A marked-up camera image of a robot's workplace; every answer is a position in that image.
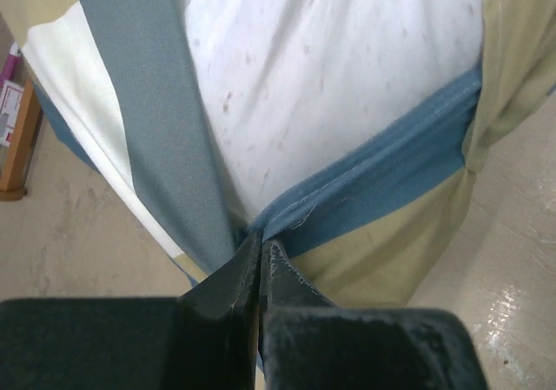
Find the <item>white pillow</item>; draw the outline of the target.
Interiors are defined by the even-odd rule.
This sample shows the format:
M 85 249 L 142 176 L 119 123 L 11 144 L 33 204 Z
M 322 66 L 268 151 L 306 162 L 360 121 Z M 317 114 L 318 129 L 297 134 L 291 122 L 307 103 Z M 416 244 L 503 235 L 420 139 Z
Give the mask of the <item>white pillow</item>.
M 231 214 L 379 134 L 480 57 L 482 0 L 176 0 Z

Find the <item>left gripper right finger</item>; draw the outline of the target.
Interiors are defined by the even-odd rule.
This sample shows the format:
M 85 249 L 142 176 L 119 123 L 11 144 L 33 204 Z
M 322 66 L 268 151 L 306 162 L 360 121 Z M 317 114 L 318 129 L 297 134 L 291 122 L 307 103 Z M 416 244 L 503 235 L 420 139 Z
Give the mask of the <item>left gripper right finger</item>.
M 334 305 L 277 240 L 262 247 L 268 389 L 486 389 L 462 322 L 431 308 Z

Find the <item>patchwork pillowcase blue beige white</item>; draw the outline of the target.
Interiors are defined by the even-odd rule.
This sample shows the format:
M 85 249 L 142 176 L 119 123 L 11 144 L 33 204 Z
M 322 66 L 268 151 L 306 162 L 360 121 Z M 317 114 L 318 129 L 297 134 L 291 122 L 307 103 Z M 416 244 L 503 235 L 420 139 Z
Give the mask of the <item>patchwork pillowcase blue beige white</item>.
M 334 305 L 407 301 L 463 222 L 490 148 L 555 89 L 555 0 L 482 0 L 479 61 L 274 199 L 228 209 L 176 0 L 1 0 L 56 135 L 193 282 L 279 241 Z M 263 372 L 258 287 L 255 375 Z

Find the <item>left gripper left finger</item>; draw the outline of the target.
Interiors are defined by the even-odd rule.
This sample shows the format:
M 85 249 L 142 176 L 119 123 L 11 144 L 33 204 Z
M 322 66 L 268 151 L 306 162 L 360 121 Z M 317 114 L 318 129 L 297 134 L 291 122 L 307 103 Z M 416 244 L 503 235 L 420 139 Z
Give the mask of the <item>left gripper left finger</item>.
M 4 389 L 251 389 L 261 235 L 180 297 L 1 305 Z

